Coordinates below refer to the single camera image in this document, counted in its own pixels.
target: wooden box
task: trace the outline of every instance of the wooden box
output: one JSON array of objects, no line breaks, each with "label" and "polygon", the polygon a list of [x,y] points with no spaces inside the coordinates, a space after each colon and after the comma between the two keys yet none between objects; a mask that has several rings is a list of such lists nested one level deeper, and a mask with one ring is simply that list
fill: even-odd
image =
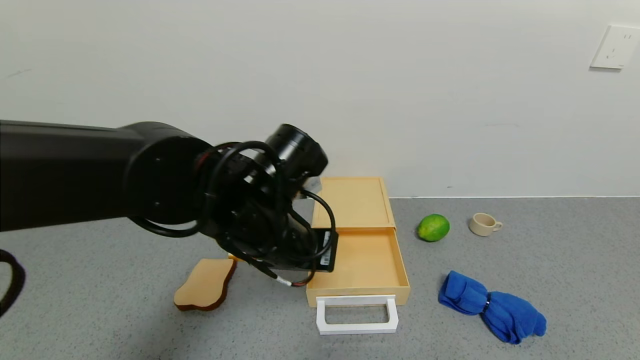
[{"label": "wooden box", "polygon": [[[348,295],[395,295],[404,305],[411,290],[396,237],[391,205],[380,177],[324,177],[320,196],[331,206],[340,234],[335,268],[318,272],[307,285],[307,300]],[[312,227],[329,227],[316,204]]]}]

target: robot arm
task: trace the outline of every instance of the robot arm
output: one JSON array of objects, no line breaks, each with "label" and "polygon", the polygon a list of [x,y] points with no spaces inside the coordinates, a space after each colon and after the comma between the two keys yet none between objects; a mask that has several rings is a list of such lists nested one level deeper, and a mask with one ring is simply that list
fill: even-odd
[{"label": "robot arm", "polygon": [[[247,149],[259,152],[250,158],[241,154]],[[2,120],[0,231],[129,217],[163,236],[206,234],[301,286],[335,262],[331,209],[303,189],[327,164],[320,145],[287,124],[266,142],[211,146],[158,122],[108,129]],[[331,229],[312,229],[293,211],[298,193],[325,207]],[[188,222],[183,230],[160,225]],[[288,282],[274,268],[310,277]]]}]

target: beige cup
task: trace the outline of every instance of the beige cup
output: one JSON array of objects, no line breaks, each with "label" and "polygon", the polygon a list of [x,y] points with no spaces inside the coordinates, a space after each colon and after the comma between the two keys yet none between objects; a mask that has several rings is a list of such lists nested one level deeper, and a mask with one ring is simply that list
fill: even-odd
[{"label": "beige cup", "polygon": [[500,229],[502,229],[502,223],[495,221],[489,214],[476,213],[469,221],[469,230],[476,235],[489,236]]}]

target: wall outlet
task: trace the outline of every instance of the wall outlet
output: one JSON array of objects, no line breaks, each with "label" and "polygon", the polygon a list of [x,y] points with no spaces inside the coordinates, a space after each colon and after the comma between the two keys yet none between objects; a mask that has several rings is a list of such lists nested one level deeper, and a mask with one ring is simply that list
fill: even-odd
[{"label": "wall outlet", "polygon": [[640,42],[640,29],[609,25],[591,67],[624,69]]}]

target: blue towel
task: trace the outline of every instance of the blue towel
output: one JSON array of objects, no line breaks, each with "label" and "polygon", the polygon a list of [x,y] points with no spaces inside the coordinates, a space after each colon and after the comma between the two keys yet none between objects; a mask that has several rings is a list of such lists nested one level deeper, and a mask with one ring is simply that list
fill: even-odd
[{"label": "blue towel", "polygon": [[531,334],[543,336],[547,319],[528,301],[497,291],[488,292],[484,285],[449,272],[442,284],[438,301],[466,315],[480,314],[489,329],[506,343],[519,344]]}]

